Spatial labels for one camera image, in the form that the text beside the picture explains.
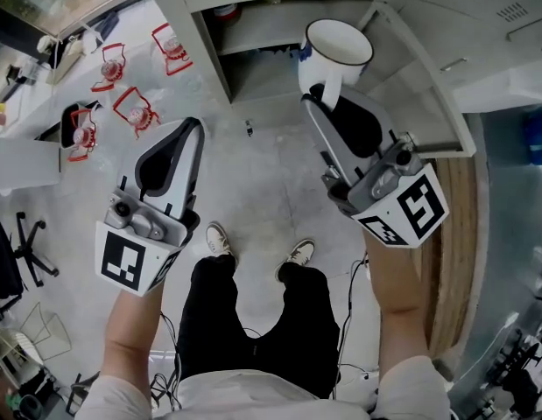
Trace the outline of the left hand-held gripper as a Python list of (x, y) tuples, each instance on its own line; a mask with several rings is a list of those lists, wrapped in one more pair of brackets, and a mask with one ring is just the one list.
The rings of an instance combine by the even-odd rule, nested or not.
[(140, 297), (165, 280), (200, 223), (194, 189), (204, 129), (196, 118), (160, 128), (166, 136), (137, 161), (140, 191), (123, 177), (95, 225), (96, 275)]

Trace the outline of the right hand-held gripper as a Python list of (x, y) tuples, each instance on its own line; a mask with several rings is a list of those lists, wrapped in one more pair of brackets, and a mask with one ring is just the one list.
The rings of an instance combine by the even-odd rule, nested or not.
[(419, 247), (449, 215), (431, 164), (398, 139), (374, 99), (343, 88), (334, 109), (323, 83), (302, 95), (300, 112), (327, 170), (322, 181), (339, 211), (388, 248)]

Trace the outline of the white enamel mug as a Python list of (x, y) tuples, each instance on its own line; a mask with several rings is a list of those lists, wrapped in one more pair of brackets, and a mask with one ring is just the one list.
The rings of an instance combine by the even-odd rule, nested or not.
[(308, 94), (313, 86), (323, 85), (320, 100), (334, 109), (341, 87), (355, 85), (373, 55), (373, 45), (353, 25), (332, 18), (315, 20), (306, 27), (300, 47), (300, 91)]

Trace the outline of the person's left forearm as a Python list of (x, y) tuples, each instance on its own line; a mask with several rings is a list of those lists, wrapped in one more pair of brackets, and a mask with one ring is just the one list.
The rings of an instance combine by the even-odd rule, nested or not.
[(122, 379), (150, 397), (149, 355), (160, 320), (164, 285), (140, 297), (121, 290), (109, 315), (101, 374)]

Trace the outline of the person's right forearm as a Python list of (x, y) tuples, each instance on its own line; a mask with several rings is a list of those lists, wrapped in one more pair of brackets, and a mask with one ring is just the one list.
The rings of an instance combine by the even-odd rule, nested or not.
[(381, 313), (379, 375), (383, 377), (411, 357), (428, 355), (421, 285), (410, 250), (386, 248), (367, 231), (363, 238)]

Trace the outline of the locker door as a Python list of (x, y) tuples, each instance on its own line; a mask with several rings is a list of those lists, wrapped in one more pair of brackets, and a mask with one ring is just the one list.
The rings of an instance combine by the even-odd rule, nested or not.
[(440, 69), (397, 12), (373, 2), (357, 27), (374, 54), (355, 88), (386, 109), (421, 157), (473, 156), (473, 137)]

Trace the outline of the person's left shoe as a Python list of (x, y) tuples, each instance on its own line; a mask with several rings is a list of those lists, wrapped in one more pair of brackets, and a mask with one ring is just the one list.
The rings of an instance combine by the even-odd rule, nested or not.
[(206, 228), (206, 243), (213, 256), (231, 256), (234, 266), (237, 267), (237, 258), (232, 251), (229, 238), (222, 225), (217, 221), (211, 221)]

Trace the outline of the person's shoe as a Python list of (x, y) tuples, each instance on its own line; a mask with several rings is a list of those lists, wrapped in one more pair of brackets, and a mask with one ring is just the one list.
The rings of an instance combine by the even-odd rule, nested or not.
[(315, 241), (313, 239), (303, 239), (299, 241), (292, 249), (290, 254), (285, 260), (277, 266), (275, 269), (275, 278), (277, 281), (282, 282), (279, 273), (281, 268), (287, 263), (294, 263), (299, 266), (306, 266), (309, 264), (315, 251)]
[(237, 267), (237, 258), (232, 251), (229, 238), (222, 225), (217, 221), (211, 221), (206, 228), (206, 243), (213, 256), (231, 256), (234, 266)]

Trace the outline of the person's right shoe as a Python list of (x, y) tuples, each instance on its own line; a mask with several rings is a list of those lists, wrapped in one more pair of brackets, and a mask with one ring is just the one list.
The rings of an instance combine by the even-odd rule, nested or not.
[(282, 282), (279, 273), (281, 268), (287, 263), (294, 263), (299, 266), (306, 266), (309, 264), (315, 251), (315, 241), (313, 239), (303, 239), (299, 241), (292, 249), (290, 254), (285, 260), (277, 266), (275, 269), (275, 278), (277, 281)]

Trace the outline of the white carton box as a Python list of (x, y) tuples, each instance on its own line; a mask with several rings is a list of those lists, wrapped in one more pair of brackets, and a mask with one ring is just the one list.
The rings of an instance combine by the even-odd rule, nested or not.
[(0, 191), (59, 182), (60, 147), (56, 143), (0, 137)]

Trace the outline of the beige open box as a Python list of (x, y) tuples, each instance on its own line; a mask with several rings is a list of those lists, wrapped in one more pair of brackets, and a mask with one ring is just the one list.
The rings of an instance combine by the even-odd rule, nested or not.
[(46, 83), (56, 85), (84, 55), (83, 42), (79, 39), (58, 42), (51, 45), (49, 50), (50, 54), (47, 63), (50, 72), (46, 78)]

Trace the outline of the dark blue cloth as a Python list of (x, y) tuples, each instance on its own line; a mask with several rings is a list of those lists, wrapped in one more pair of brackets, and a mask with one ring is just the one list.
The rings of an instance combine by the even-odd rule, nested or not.
[(111, 11), (107, 16), (96, 26), (96, 31), (105, 40), (118, 24), (119, 16), (117, 11)]

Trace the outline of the person's black trousers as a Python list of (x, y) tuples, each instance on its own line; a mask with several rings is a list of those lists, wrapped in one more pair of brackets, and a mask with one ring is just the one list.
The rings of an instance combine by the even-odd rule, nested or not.
[(319, 398), (337, 378), (340, 327), (325, 274), (293, 262), (271, 285), (236, 283), (236, 263), (199, 260), (191, 274), (177, 341), (183, 379), (218, 371), (276, 375)]

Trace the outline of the large white appliance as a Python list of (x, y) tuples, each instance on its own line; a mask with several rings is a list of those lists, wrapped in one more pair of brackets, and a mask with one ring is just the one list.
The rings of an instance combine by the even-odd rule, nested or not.
[(542, 104), (542, 60), (509, 68), (453, 91), (462, 113), (489, 113)]

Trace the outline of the red and white can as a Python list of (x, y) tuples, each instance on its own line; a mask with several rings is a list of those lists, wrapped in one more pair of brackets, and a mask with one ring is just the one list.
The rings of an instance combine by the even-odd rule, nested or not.
[(228, 22), (241, 15), (241, 7), (237, 3), (216, 6), (212, 9), (214, 17), (220, 22)]

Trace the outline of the wooden plank platform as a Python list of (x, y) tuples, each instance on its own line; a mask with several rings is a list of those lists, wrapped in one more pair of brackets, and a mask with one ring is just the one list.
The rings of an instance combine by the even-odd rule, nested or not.
[(429, 354), (454, 346), (468, 312), (477, 245), (477, 185), (472, 158), (432, 161), (449, 215), (412, 252), (421, 279), (423, 322)]

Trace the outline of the black office chair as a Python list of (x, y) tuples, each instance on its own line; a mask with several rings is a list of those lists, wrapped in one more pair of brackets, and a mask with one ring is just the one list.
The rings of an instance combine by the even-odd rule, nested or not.
[(23, 259), (30, 272), (33, 282), (37, 287), (44, 285), (42, 279), (38, 277), (35, 267), (51, 277), (57, 277), (60, 272), (56, 267), (50, 268), (33, 251), (33, 243), (36, 233), (46, 228), (44, 220), (36, 221), (28, 236), (22, 221), (25, 219), (25, 212), (16, 213), (16, 222), (18, 229), (18, 238), (20, 244), (17, 248), (11, 245), (11, 238), (6, 235), (4, 227), (0, 222), (0, 321), (5, 318), (5, 313), (19, 302), (26, 289), (23, 278), (18, 267), (18, 260)]

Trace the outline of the person's white shirt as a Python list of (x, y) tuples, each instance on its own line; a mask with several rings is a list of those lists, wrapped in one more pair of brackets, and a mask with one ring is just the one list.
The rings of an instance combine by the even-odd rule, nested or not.
[(318, 399), (274, 374), (256, 370), (198, 374), (179, 386), (181, 409), (154, 417), (130, 383), (101, 376), (75, 420), (450, 420), (442, 378), (425, 356), (404, 360), (379, 384), (372, 411), (351, 402)]

